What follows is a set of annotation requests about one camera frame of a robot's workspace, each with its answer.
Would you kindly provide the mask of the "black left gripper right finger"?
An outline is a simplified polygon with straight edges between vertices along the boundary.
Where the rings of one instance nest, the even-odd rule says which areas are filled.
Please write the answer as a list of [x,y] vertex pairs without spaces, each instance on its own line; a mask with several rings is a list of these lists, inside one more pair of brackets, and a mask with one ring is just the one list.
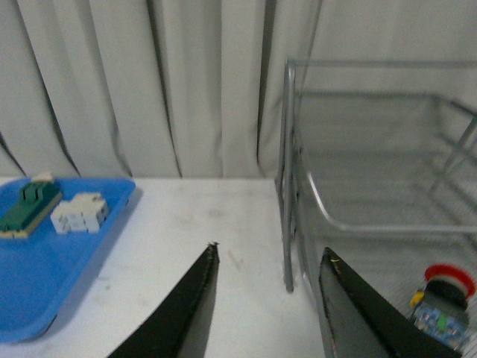
[[460,357],[418,330],[331,248],[320,262],[320,329],[326,357]]

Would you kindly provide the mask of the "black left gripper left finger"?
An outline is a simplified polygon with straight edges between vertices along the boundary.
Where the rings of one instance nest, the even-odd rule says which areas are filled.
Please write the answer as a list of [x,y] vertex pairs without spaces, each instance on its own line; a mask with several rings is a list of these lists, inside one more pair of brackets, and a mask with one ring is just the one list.
[[218,244],[213,242],[110,356],[203,357],[215,308],[218,270]]

